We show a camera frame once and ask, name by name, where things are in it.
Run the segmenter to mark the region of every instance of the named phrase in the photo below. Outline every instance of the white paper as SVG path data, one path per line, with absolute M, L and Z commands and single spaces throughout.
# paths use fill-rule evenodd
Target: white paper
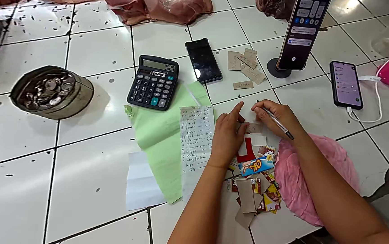
M 180 110 L 182 201 L 187 204 L 211 155 L 214 112 L 212 106 Z
M 130 167 L 127 176 L 125 204 L 127 211 L 167 202 L 143 151 L 128 154 Z
M 267 137 L 261 135 L 254 134 L 245 134 L 245 137 L 250 137 L 250 141 L 252 142 L 252 146 L 266 146 L 267 145 Z

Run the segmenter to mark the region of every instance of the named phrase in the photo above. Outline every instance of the handwritten list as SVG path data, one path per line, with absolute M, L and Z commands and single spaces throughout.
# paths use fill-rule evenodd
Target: handwritten list
M 180 110 L 182 201 L 187 204 L 211 155 L 214 110 L 212 106 Z

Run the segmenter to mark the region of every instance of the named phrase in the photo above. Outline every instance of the hand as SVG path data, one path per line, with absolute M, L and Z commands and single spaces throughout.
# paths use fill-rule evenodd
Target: hand
M 292 110 L 288 105 L 282 105 L 278 103 L 274 103 L 271 100 L 264 99 L 258 103 L 255 103 L 252 107 L 252 111 L 256 113 L 256 119 L 262 121 L 267 125 L 268 129 L 270 129 L 277 136 L 282 137 L 285 140 L 294 142 L 295 140 L 291 140 L 284 132 L 278 127 L 278 125 L 271 119 L 270 115 L 265 112 L 264 109 L 269 109 L 274 116 L 289 130 L 289 132 L 294 136 L 295 140 L 301 137 L 305 137 L 307 135 L 306 131 L 301 126 L 297 117 L 295 117 Z
M 243 101 L 239 102 L 232 112 L 224 113 L 217 119 L 209 165 L 227 169 L 230 161 L 238 152 L 249 125 L 247 122 L 244 123 L 244 118 L 240 115 L 243 105 Z M 243 123 L 238 131 L 236 130 L 237 121 Z

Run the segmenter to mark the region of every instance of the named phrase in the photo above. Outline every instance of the smartphone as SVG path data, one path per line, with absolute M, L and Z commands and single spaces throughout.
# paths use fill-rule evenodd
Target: smartphone
M 329 3 L 330 0 L 295 1 L 277 63 L 279 69 L 304 69 Z
M 332 61 L 330 63 L 330 73 L 334 104 L 340 107 L 362 109 L 363 101 L 355 65 Z
M 185 47 L 187 48 L 188 56 L 190 56 L 197 80 L 201 84 L 223 78 L 208 39 L 203 38 L 197 41 L 186 42 Z

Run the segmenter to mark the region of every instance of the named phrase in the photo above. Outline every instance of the charging cable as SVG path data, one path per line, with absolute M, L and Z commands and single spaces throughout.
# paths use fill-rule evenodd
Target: charging cable
M 364 76 L 359 76 L 358 77 L 358 80 L 368 80 L 368 81 L 373 81 L 375 82 L 375 93 L 376 93 L 376 96 L 378 97 L 378 107 L 380 109 L 380 117 L 379 119 L 377 120 L 372 120 L 372 121 L 365 121 L 365 120 L 360 120 L 360 119 L 357 119 L 357 118 L 354 118 L 354 115 L 353 115 L 353 110 L 351 107 L 347 107 L 347 113 L 349 115 L 349 117 L 355 121 L 359 121 L 359 122 L 364 122 L 364 123 L 375 123 L 375 122 L 378 122 L 382 119 L 382 109 L 381 109 L 381 97 L 380 97 L 380 93 L 378 92 L 378 83 L 381 81 L 381 77 L 378 77 L 378 73 L 379 73 L 379 70 L 376 72 L 376 76 L 374 75 L 364 75 Z

